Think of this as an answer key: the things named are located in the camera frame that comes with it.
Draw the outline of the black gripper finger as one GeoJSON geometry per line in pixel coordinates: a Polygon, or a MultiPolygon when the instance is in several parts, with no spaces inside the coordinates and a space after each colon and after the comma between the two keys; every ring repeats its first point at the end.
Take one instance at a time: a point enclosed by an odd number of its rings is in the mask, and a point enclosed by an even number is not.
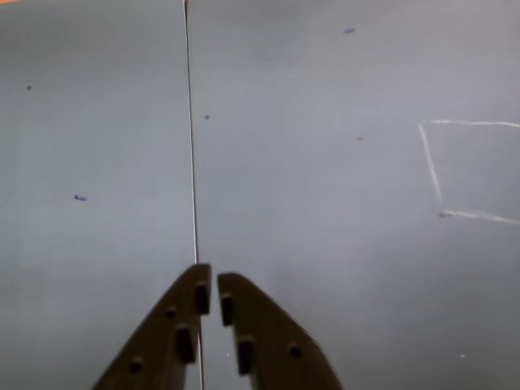
{"type": "Polygon", "coordinates": [[[211,269],[196,264],[162,295],[94,384],[95,389],[183,389],[210,313],[211,269]]]}
{"type": "Polygon", "coordinates": [[[238,273],[217,278],[223,325],[232,329],[238,373],[253,389],[342,389],[314,339],[238,273]]]}

